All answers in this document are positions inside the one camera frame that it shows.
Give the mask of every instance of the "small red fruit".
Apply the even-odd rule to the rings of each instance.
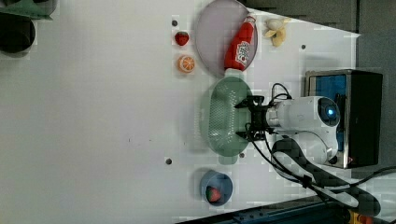
[[[187,42],[189,42],[189,34],[187,34],[187,32],[177,32],[177,34],[175,35],[175,41],[180,45],[180,46],[184,46],[187,44]]]
[[[210,203],[215,203],[221,198],[220,191],[212,187],[207,187],[206,198]]]

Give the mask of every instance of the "red ketchup bottle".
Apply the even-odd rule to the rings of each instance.
[[[244,71],[248,63],[248,50],[251,38],[254,33],[254,23],[256,16],[253,13],[247,14],[239,32],[233,37],[230,47],[224,58],[224,69],[238,69]]]

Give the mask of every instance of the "blue bowl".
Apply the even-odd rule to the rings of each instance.
[[[212,187],[215,189],[218,189],[221,197],[218,201],[211,203],[207,198],[206,198],[206,189]],[[225,174],[216,172],[216,171],[208,171],[201,179],[201,195],[207,201],[213,206],[222,206],[225,203],[227,203],[231,195],[233,194],[233,181],[231,181],[231,178],[228,177]]]

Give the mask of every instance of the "orange slice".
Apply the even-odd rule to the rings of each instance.
[[[183,55],[178,58],[177,68],[183,73],[190,73],[195,67],[195,61],[191,56]]]

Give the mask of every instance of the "white table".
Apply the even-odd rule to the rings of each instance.
[[[172,45],[171,20],[193,37],[208,2],[61,1],[52,22],[38,23],[26,57],[1,56],[1,223],[173,223],[313,195],[251,146],[225,166],[200,138],[200,98],[218,79],[199,63],[193,40]],[[275,17],[261,13],[260,34]],[[306,70],[355,65],[351,33],[297,20],[287,33],[278,49],[260,38],[247,70],[256,93],[268,96],[282,82],[299,96]],[[193,75],[176,70],[181,53],[198,61]],[[199,196],[208,169],[233,179],[222,207]]]

